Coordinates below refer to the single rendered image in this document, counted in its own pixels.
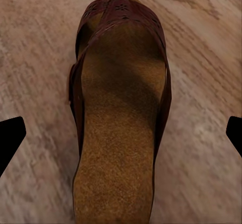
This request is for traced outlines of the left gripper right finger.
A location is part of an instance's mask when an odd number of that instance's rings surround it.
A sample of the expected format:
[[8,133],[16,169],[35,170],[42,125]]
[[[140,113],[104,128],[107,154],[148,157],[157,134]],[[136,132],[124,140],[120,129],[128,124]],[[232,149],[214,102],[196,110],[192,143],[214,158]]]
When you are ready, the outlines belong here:
[[226,135],[242,157],[242,118],[235,116],[229,118]]

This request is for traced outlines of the sandal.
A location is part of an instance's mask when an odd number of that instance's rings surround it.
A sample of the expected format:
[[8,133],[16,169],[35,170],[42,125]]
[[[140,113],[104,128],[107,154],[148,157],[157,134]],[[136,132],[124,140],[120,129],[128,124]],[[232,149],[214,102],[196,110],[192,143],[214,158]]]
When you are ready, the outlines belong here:
[[148,224],[171,106],[163,27],[139,0],[95,0],[76,38],[66,101],[78,134],[76,224]]

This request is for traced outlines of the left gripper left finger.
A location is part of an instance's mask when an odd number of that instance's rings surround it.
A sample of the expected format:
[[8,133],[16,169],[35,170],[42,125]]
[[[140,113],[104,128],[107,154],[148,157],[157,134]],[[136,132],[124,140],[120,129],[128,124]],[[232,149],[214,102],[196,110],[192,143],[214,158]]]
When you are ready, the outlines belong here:
[[21,116],[0,122],[0,177],[26,136]]

